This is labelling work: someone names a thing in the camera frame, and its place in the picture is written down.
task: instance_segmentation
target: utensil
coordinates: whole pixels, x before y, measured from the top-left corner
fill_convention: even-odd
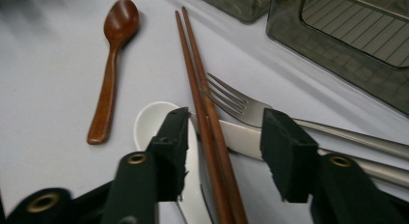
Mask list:
[[[191,120],[193,125],[197,127],[196,114],[191,115]],[[223,129],[226,145],[229,146],[231,150],[254,159],[262,160],[261,151],[259,149],[261,137],[259,130],[235,125],[226,121],[220,121],[220,126]],[[323,155],[335,152],[322,149],[321,147],[318,149],[318,153]],[[409,171],[353,155],[348,155],[348,157],[355,160],[372,178],[409,189]]]
[[[202,101],[202,95],[200,93],[197,80],[199,78],[202,87],[204,87],[206,90],[207,85],[205,82],[205,69],[202,64],[199,49],[196,45],[196,40],[190,25],[188,13],[184,7],[182,8],[182,11],[190,45],[192,47],[192,54],[195,57],[198,77],[195,73],[195,69],[193,68],[189,47],[178,12],[176,12],[177,28],[182,45],[190,88],[192,91],[195,108],[198,112],[199,130],[201,132],[202,142],[204,144],[204,156],[207,161],[207,168],[210,175],[210,181],[212,183],[219,222],[247,223],[246,213],[241,200],[240,192],[238,190],[238,185],[235,180],[228,148],[225,144],[223,132],[220,128],[216,109],[210,99],[204,98],[204,102]]]
[[[166,115],[177,108],[178,106],[170,102],[158,101],[148,104],[141,110],[133,128],[133,139],[138,151],[144,151],[147,148],[152,136],[155,136],[160,129]],[[211,218],[201,190],[198,140],[195,128],[193,128],[190,121],[188,145],[189,150],[186,156],[186,170],[188,173],[185,177],[185,186],[182,191],[183,198],[177,201],[177,204],[187,223],[211,224]]]
[[[114,112],[118,53],[138,27],[138,9],[130,0],[115,3],[105,19],[104,33],[110,48],[98,105],[88,133],[90,145],[101,144],[108,139]]]
[[[206,96],[211,98],[214,103],[216,103],[228,114],[235,117],[237,120],[250,126],[261,127],[264,108],[272,108],[270,105],[252,99],[238,92],[233,87],[229,86],[211,73],[208,73],[207,75],[210,79],[212,79],[208,80],[208,82],[214,87],[214,89],[210,88],[212,95],[206,91],[203,91]],[[327,126],[304,120],[293,120],[299,126],[319,130],[338,136],[342,139],[376,149],[377,151],[381,151],[386,154],[409,159],[409,146],[407,145],[334,126]]]

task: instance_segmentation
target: fork handle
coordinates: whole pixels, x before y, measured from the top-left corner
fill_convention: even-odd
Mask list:
[[[296,119],[294,119],[294,121],[299,126],[304,126],[304,127],[319,130],[325,133],[329,133],[329,134],[338,136],[340,138],[347,139],[349,141],[371,147],[373,149],[376,149],[377,151],[381,151],[387,154],[409,159],[409,146],[408,145],[377,138],[377,137],[370,136],[370,135],[353,132],[353,131],[346,130],[346,129],[318,124],[318,123],[314,123],[310,121],[296,120]]]

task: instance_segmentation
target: wooden spoon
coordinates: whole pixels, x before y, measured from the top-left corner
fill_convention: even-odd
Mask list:
[[[130,0],[117,1],[105,19],[104,33],[110,49],[99,102],[88,132],[87,142],[90,145],[101,144],[108,139],[114,111],[118,52],[138,27],[138,9]]]

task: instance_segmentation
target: spoon handle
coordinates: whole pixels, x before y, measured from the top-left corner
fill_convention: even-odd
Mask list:
[[[108,140],[115,105],[117,55],[118,48],[111,45],[98,105],[88,132],[87,142],[90,145],[102,144]]]

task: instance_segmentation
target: white tablecloth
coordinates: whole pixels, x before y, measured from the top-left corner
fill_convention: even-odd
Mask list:
[[[0,0],[0,190],[6,213],[42,188],[67,188],[77,197],[111,181],[120,158],[135,151],[134,120],[150,102],[194,110],[175,19],[182,6],[205,69],[239,91],[294,118],[409,144],[407,118],[271,41],[267,15],[246,25],[201,0],[132,0],[141,25],[119,59],[111,136],[90,146],[86,136],[108,55],[103,22],[116,1]],[[312,135],[328,149],[409,170],[407,161]],[[281,202],[264,163],[239,154],[232,154],[232,163],[251,223],[312,223],[308,205]],[[407,190],[376,184],[409,201]],[[177,207],[163,206],[161,221],[180,223]]]

